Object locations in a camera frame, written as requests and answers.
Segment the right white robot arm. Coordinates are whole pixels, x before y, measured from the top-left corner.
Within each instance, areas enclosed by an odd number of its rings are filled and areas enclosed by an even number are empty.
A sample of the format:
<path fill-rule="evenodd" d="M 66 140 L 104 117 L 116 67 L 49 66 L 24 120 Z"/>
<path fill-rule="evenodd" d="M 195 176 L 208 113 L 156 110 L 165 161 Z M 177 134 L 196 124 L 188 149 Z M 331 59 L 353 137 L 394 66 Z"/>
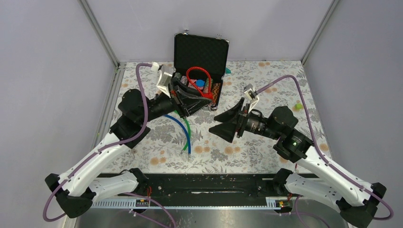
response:
<path fill-rule="evenodd" d="M 280 169 L 272 183 L 277 195 L 291 193 L 316 200 L 357 228 L 366 228 L 374 220 L 386 187 L 358 178 L 317 150 L 313 141 L 295 128 L 298 120 L 288 107 L 276 107 L 270 116 L 264 117 L 261 111 L 240 100 L 214 119 L 218 125 L 211 127 L 210 133 L 228 142 L 244 132 L 276 140 L 273 148 L 280 157 L 321 179 L 321 182 L 307 180 L 293 171 Z"/>

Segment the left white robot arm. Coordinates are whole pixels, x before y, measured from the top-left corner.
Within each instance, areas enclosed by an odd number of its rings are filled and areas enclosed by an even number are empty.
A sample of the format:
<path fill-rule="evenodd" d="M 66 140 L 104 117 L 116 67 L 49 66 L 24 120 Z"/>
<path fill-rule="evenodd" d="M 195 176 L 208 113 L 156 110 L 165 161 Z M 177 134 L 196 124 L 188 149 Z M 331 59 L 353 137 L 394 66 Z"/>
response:
<path fill-rule="evenodd" d="M 56 199 L 63 216 L 76 218 L 100 200 L 127 192 L 142 195 L 147 191 L 146 177 L 138 168 L 111 178 L 98 176 L 146 137 L 150 121 L 175 111 L 181 117 L 188 117 L 213 100 L 211 91 L 203 92 L 195 85 L 187 87 L 177 79 L 169 81 L 167 90 L 152 99 L 145 95 L 143 85 L 126 91 L 118 106 L 122 114 L 101 142 L 69 170 L 46 177 L 51 198 Z"/>

